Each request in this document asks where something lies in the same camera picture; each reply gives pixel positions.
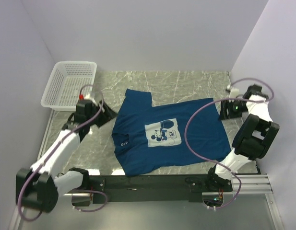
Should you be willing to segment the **blue printed t-shirt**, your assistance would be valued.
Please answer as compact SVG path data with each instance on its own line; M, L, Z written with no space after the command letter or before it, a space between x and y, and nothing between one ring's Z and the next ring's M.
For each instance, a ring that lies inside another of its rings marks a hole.
M149 92L131 89L125 92L112 138L128 176L205 158L222 161L231 150L212 98L154 107Z

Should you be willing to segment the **white perforated plastic basket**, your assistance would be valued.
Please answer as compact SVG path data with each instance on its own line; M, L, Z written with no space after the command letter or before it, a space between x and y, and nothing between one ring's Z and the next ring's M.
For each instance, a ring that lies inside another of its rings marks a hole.
M88 94L93 84L97 64L90 61L60 61L55 64L44 90L41 105L55 111L73 112L79 94Z

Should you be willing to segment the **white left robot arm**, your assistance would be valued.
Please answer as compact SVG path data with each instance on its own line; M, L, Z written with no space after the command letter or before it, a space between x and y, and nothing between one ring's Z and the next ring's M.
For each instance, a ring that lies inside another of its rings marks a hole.
M42 213L49 213L58 198L77 190L86 192L90 186L89 172L71 168L63 176L63 165L78 149L92 126L101 127L117 116L105 102L80 99L47 152L29 169L22 168L16 175L16 204Z

